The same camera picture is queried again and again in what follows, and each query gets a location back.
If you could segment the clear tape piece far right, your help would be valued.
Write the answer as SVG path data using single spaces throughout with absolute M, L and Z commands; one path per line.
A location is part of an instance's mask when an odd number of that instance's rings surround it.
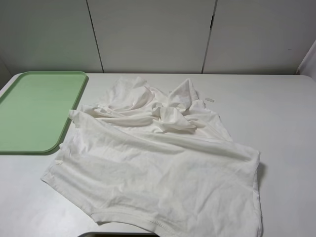
M 205 100 L 214 103 L 214 100 L 213 100 L 213 99 L 205 98 Z

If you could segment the green plastic tray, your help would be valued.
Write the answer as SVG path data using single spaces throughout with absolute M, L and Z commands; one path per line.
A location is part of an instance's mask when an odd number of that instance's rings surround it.
M 0 97 L 0 152 L 43 154 L 62 140 L 87 82 L 84 72 L 25 72 Z

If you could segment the white short sleeve shirt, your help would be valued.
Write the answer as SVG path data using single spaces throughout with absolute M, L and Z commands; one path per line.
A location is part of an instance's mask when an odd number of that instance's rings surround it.
M 259 237 L 260 153 L 235 143 L 190 79 L 171 93 L 119 79 L 69 112 L 73 135 L 42 180 L 94 222 L 160 237 Z

